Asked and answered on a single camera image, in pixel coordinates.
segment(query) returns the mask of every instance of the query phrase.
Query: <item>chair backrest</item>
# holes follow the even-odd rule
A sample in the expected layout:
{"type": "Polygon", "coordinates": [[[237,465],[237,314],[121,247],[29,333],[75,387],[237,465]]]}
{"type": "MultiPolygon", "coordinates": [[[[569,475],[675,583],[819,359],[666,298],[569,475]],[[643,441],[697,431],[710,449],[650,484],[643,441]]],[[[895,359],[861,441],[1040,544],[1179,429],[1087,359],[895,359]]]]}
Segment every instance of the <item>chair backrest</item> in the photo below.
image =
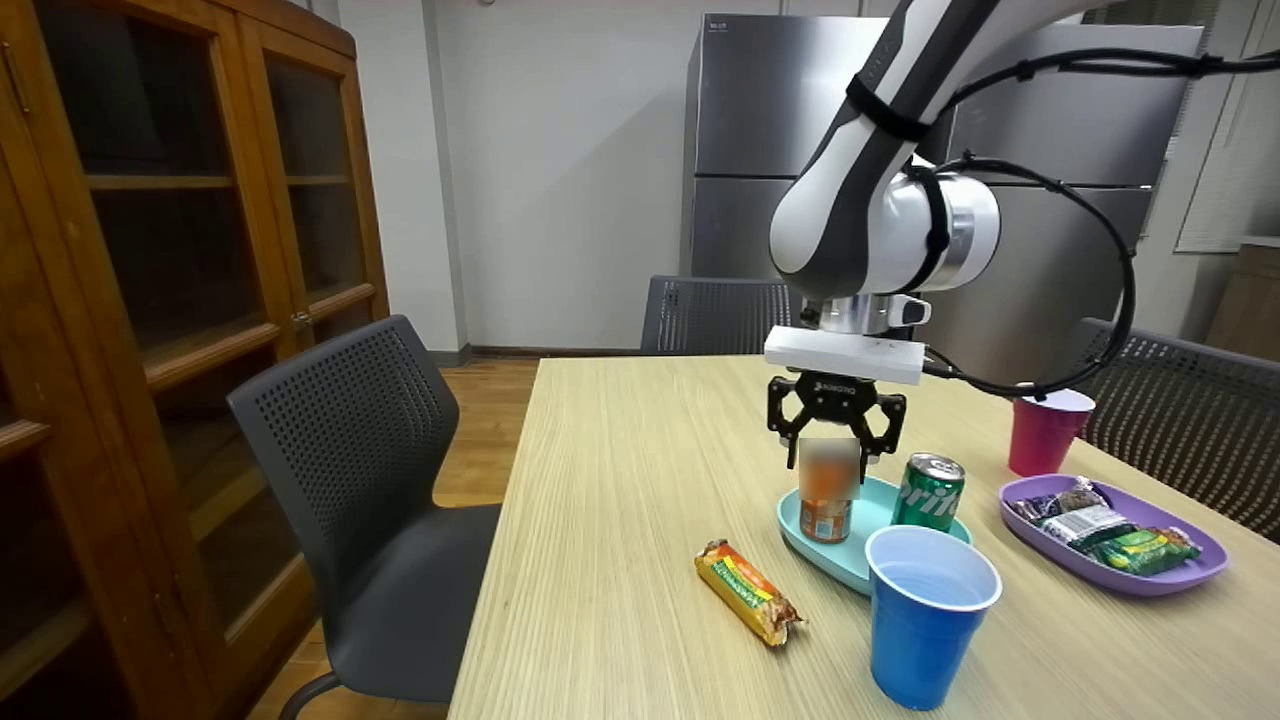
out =
{"type": "Polygon", "coordinates": [[[365,564],[430,507],[455,399],[404,317],[309,348],[228,398],[338,626],[365,564]]]}
{"type": "Polygon", "coordinates": [[[639,352],[766,352],[774,325],[798,325],[800,302],[781,280],[654,275],[639,352]]]}
{"type": "Polygon", "coordinates": [[[1280,366],[1131,333],[1086,436],[1280,542],[1280,366]]]}

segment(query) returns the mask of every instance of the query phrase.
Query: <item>stainless steel refrigerator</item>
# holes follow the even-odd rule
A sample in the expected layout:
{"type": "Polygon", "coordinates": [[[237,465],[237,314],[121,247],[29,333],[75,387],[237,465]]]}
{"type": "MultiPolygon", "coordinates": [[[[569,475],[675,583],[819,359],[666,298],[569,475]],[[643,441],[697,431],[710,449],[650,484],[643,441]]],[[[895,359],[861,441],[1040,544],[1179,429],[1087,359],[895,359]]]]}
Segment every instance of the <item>stainless steel refrigerator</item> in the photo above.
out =
{"type": "MultiPolygon", "coordinates": [[[[694,53],[686,271],[774,275],[769,221],[807,163],[847,78],[885,22],[861,18],[710,18],[694,53]]],[[[1054,26],[992,58],[1008,69],[1064,47],[1196,53],[1199,26],[1054,26]]],[[[935,132],[932,161],[962,154],[1019,161],[1097,202],[1127,243],[1141,239],[1184,79],[1064,78],[974,97],[935,132]]],[[[1108,239],[1080,209],[1019,180],[989,180],[999,202],[999,251],[989,271],[932,298],[924,339],[992,382],[1076,366],[1086,317],[1115,310],[1108,239]]]]}

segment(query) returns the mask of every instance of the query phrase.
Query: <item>purple plate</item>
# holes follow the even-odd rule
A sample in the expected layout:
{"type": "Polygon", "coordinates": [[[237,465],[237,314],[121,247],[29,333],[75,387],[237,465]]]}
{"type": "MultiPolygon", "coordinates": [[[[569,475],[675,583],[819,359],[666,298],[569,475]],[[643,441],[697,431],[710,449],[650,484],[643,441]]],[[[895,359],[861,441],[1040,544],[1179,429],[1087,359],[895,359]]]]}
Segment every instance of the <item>purple plate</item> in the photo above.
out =
{"type": "Polygon", "coordinates": [[[1179,517],[1170,517],[1165,507],[1145,504],[1145,501],[1138,501],[1138,498],[1127,498],[1127,491],[1120,491],[1111,484],[1102,484],[1102,480],[1093,480],[1093,490],[1111,501],[1111,511],[1127,517],[1141,530],[1170,530],[1174,525],[1174,530],[1179,530],[1179,532],[1190,532],[1196,542],[1199,557],[1179,564],[1179,569],[1170,569],[1160,576],[1127,576],[1127,571],[1111,571],[1108,564],[1102,564],[1102,561],[1076,553],[1074,544],[1040,532],[1038,525],[1027,525],[1023,517],[1015,517],[1008,507],[1008,504],[1019,504],[1019,501],[1064,491],[1074,484],[1076,484],[1076,475],[1008,480],[999,490],[999,517],[1011,530],[1011,538],[1034,544],[1040,557],[1056,561],[1061,569],[1086,576],[1087,583],[1108,590],[1115,595],[1176,595],[1176,591],[1210,583],[1216,571],[1230,569],[1230,553],[1214,538],[1206,538],[1196,525],[1190,525],[1179,517]]]}

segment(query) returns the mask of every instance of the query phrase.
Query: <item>plate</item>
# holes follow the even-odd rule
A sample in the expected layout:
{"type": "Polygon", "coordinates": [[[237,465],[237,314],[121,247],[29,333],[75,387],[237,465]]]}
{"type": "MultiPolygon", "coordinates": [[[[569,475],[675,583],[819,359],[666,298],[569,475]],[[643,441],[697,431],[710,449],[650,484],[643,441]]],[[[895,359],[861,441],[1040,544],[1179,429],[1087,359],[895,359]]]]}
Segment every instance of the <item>plate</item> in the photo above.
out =
{"type": "Polygon", "coordinates": [[[818,544],[800,532],[800,501],[776,501],[776,525],[791,553],[800,553],[814,569],[829,571],[833,581],[847,583],[861,595],[872,595],[872,571],[866,544],[876,530],[891,525],[895,490],[882,480],[866,480],[861,498],[854,501],[847,542],[844,544],[818,544]]]}
{"type": "Polygon", "coordinates": [[[1214,576],[1220,576],[1230,569],[1230,553],[1210,532],[1199,532],[1196,525],[1190,525],[1157,504],[1145,504],[1141,498],[1127,498],[1111,484],[1102,484],[1102,480],[1087,480],[1087,484],[1111,501],[1111,511],[1127,517],[1141,530],[1179,530],[1196,542],[1199,557],[1174,569],[1174,571],[1127,576],[1127,571],[1115,571],[1115,569],[1076,553],[1074,544],[1049,538],[1043,530],[1038,530],[1034,521],[1011,511],[1011,504],[1019,504],[1019,501],[1054,498],[1074,484],[1076,484],[1076,475],[1054,471],[1054,475],[1008,480],[999,491],[999,521],[1008,525],[1008,532],[1019,538],[1023,544],[1034,544],[1054,564],[1068,569],[1074,576],[1080,576],[1106,591],[1115,591],[1115,595],[1179,595],[1190,590],[1210,583],[1214,576]]]}

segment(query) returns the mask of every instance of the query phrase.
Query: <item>can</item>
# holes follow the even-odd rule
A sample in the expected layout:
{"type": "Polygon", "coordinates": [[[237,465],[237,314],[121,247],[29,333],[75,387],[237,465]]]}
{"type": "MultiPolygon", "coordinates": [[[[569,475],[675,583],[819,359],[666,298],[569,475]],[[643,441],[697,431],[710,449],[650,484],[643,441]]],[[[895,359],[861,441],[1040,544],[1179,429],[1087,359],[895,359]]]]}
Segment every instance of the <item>can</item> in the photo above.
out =
{"type": "Polygon", "coordinates": [[[854,501],[800,501],[800,532],[818,544],[847,542],[854,501]]]}
{"type": "Polygon", "coordinates": [[[962,507],[966,468],[954,455],[912,455],[891,521],[947,532],[962,507]]]}

